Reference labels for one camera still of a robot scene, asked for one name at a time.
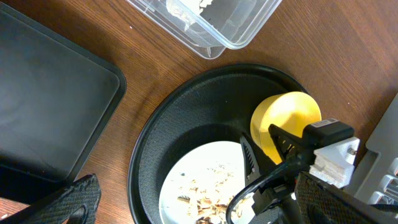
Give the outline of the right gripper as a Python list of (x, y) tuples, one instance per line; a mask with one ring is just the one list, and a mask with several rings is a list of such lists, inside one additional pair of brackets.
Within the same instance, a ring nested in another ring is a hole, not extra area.
[(268, 130), (282, 159), (280, 164), (265, 155), (246, 133), (239, 139), (245, 186), (252, 184), (252, 209), (256, 215), (281, 206), (295, 195), (301, 172), (308, 172), (338, 189), (349, 184), (359, 147), (359, 139), (351, 126), (326, 119), (307, 125), (301, 138), (274, 124)]

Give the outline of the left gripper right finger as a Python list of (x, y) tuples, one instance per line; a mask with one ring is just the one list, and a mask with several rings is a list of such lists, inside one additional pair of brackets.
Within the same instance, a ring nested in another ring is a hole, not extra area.
[(304, 223), (397, 223), (396, 205), (368, 205), (308, 172), (298, 175), (295, 196)]

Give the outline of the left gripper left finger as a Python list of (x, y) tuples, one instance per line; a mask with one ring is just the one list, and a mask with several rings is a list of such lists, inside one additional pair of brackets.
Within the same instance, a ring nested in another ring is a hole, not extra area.
[(101, 199), (101, 188), (94, 174), (86, 175), (27, 208), (1, 220), (1, 223), (91, 224)]

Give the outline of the yellow-green bowl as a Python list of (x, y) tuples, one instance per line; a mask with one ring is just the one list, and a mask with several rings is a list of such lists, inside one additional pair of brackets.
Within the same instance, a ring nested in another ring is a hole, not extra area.
[(269, 126), (274, 124), (301, 138), (307, 125), (321, 120), (322, 115), (317, 102), (306, 93), (293, 91), (263, 100), (252, 114), (250, 133), (264, 154), (275, 164), (280, 164), (282, 156), (271, 139)]

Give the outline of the white napkin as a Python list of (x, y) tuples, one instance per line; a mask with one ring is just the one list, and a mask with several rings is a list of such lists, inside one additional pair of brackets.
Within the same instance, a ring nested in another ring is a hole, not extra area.
[(180, 19), (184, 25), (184, 31), (196, 23), (196, 16), (199, 16), (206, 7), (211, 5), (213, 0), (166, 0), (167, 11)]

